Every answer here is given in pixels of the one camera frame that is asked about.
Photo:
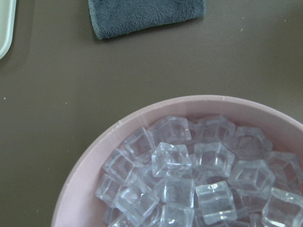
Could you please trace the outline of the pile of clear ice cubes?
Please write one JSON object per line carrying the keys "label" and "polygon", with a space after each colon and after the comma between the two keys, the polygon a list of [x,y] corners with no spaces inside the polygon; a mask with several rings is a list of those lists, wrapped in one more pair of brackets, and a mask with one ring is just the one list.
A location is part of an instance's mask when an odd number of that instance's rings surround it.
{"label": "pile of clear ice cubes", "polygon": [[130,134],[95,195],[109,227],[300,227],[303,170],[260,128],[165,116]]}

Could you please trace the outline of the grey folded cloth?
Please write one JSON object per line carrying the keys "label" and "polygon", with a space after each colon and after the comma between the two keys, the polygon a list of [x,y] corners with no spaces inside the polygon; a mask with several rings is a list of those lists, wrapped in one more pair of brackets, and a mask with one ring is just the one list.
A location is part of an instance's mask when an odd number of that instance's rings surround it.
{"label": "grey folded cloth", "polygon": [[203,17],[204,0],[89,0],[98,39],[110,39],[151,27]]}

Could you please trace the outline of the pink bowl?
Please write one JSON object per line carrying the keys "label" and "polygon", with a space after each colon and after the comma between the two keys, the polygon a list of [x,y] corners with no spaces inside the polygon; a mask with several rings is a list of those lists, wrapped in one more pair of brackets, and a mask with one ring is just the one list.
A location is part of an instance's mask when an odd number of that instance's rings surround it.
{"label": "pink bowl", "polygon": [[268,106],[249,100],[218,95],[183,96],[144,107],[119,120],[103,132],[82,154],[70,172],[58,198],[53,227],[101,227],[106,209],[94,195],[101,167],[110,153],[130,133],[148,127],[166,115],[195,119],[222,114],[240,125],[260,127],[274,143],[303,156],[303,125]]}

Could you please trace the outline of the cream rabbit tray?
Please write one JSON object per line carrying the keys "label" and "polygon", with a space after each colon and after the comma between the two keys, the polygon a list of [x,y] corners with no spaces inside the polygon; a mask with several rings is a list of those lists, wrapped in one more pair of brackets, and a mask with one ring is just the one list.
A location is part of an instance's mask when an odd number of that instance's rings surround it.
{"label": "cream rabbit tray", "polygon": [[10,49],[16,13],[16,0],[0,0],[0,58]]}

